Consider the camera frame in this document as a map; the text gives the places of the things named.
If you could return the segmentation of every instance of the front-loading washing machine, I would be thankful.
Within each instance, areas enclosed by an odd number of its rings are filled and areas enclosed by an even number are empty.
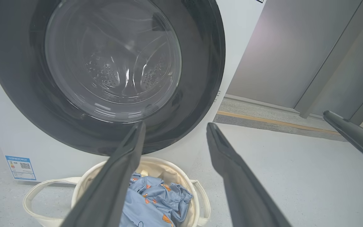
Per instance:
[[[188,173],[263,0],[0,0],[0,146],[14,179],[81,176],[144,121]]]

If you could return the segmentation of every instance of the washing machine door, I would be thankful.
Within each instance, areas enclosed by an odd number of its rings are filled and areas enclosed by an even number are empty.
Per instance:
[[[0,83],[53,138],[110,155],[144,121],[143,154],[203,119],[225,64],[215,0],[0,1]]]

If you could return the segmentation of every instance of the blue clothing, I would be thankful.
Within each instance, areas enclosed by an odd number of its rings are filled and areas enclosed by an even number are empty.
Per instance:
[[[127,189],[120,227],[175,227],[186,218],[193,195],[180,184],[134,173]]]

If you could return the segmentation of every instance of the gray wall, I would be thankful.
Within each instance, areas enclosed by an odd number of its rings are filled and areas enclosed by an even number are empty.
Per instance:
[[[313,108],[350,119],[363,103],[363,31],[334,72]]]
[[[360,0],[268,0],[227,94],[294,108]]]

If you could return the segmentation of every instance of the round black door frame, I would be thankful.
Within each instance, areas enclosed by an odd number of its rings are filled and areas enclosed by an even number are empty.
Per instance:
[[[151,2],[176,32],[182,70],[172,98],[144,119],[144,154],[175,143],[203,119],[218,93],[226,51],[215,0]],[[0,84],[22,114],[51,137],[81,151],[111,155],[131,125],[103,122],[76,108],[59,90],[47,67],[46,26],[60,3],[0,0]]]

